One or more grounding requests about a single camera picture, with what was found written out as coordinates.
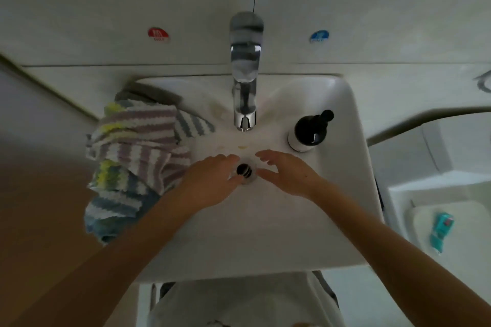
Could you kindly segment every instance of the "white sink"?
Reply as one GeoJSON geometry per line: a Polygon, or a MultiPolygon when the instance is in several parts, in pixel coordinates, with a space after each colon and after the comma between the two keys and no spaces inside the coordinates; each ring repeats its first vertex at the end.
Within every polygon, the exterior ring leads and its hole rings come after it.
{"type": "MultiPolygon", "coordinates": [[[[214,134],[190,142],[192,161],[233,153],[267,167],[254,156],[257,151],[291,152],[382,220],[354,96],[344,80],[321,75],[260,75],[257,123],[245,133],[233,125],[233,81],[229,75],[140,82],[182,96],[181,109],[215,125],[214,134]],[[334,112],[326,140],[309,152],[294,152],[286,141],[288,130],[304,115],[325,109],[334,112]]],[[[183,281],[364,263],[317,206],[257,178],[238,187],[222,204],[196,214],[148,264],[138,281],[183,281]]]]}

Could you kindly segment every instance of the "soap dispenser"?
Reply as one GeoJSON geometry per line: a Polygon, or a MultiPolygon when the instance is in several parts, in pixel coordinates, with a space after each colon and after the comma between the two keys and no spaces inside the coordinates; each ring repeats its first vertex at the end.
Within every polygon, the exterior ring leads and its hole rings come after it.
{"type": "Polygon", "coordinates": [[[295,127],[288,133],[288,144],[295,151],[309,151],[324,141],[328,122],[333,119],[334,113],[331,110],[324,110],[320,115],[308,115],[300,118],[295,127]]]}

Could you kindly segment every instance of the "striped towel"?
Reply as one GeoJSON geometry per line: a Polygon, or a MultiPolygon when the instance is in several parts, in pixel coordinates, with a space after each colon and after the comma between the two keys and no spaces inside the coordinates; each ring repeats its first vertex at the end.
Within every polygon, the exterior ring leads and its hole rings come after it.
{"type": "Polygon", "coordinates": [[[99,162],[89,188],[97,192],[85,209],[85,228],[108,243],[177,186],[190,163],[182,141],[214,126],[175,106],[122,100],[88,136],[86,154],[99,162]]]}

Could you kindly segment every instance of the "right hand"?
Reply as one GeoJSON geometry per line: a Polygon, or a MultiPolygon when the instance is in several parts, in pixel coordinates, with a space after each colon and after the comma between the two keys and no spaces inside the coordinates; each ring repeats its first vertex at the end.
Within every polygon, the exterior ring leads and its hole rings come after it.
{"type": "Polygon", "coordinates": [[[313,169],[302,159],[280,151],[258,151],[256,156],[270,166],[276,166],[278,173],[269,169],[257,169],[257,175],[273,185],[279,187],[285,193],[312,199],[315,189],[326,183],[313,169]]]}

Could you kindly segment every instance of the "chrome faucet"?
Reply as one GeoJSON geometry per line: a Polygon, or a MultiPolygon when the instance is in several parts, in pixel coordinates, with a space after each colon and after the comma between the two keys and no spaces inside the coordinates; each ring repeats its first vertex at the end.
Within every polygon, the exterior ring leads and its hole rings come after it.
{"type": "Polygon", "coordinates": [[[239,12],[230,19],[234,125],[242,132],[256,125],[256,80],[263,30],[263,20],[252,12],[239,12]]]}

